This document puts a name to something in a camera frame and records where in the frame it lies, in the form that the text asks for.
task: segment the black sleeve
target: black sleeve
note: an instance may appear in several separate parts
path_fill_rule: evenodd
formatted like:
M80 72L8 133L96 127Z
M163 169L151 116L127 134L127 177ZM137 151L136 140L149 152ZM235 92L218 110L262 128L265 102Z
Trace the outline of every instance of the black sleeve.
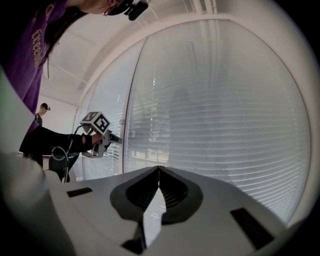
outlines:
M38 155L51 155L51 147L61 147L66 152L72 140L70 153L84 152L92 148L92 137L89 135L61 134L38 126L27 134L20 146L20 152Z

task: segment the window blinds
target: window blinds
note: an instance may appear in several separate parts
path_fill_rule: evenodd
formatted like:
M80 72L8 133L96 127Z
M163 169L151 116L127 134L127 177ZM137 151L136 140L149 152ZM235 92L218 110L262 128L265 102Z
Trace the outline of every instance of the window blinds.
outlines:
M309 158L298 88L255 35L210 20L147 38L128 104L124 172L165 165L221 179L287 222Z

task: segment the white wall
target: white wall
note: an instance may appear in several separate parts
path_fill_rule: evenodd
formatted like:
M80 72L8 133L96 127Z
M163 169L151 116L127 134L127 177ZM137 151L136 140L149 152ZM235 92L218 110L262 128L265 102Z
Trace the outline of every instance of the white wall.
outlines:
M47 103L51 111L42 116L43 127L61 134L70 134L73 130L77 107L53 98L39 95L37 111L42 103Z

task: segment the person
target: person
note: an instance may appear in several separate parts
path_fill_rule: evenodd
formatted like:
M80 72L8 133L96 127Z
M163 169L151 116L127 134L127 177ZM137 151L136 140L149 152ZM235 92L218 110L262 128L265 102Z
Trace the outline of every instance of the person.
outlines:
M42 116L50 111L50 107L47 103L42 103L38 113L34 116L34 121L37 122L39 126L42 127ZM42 168L44 167L44 160L42 154L32 154L32 153L23 153L24 158L32 159L36 161Z
M39 126L42 126L42 116L45 115L47 111L50 111L50 110L51 109L47 103L42 103L38 113L35 114L34 121L36 121Z
M12 2L14 4L14 1L5 1L5 5ZM66 29L87 13L106 16L115 9L124 11L124 2L128 0L33 0L22 1L19 7L12 5L19 22L15 20L10 26L4 26L9 29L4 31L7 37L3 42L1 64L15 92L33 114L38 104L43 65ZM101 140L99 133L92 136L61 134L33 121L20 151L51 155L51 148L59 146L70 153L80 153Z

